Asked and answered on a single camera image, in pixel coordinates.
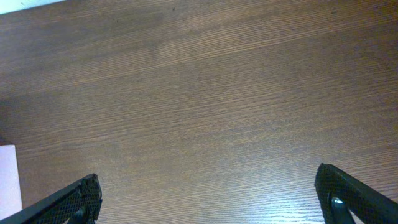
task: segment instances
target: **wood grain surface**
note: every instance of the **wood grain surface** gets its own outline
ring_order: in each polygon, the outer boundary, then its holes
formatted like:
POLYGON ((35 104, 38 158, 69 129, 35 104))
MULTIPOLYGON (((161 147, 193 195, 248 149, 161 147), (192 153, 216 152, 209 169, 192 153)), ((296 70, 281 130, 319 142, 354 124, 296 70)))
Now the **wood grain surface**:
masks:
POLYGON ((98 223, 323 223, 332 163, 398 201, 396 1, 66 1, 0 16, 24 207, 98 223))

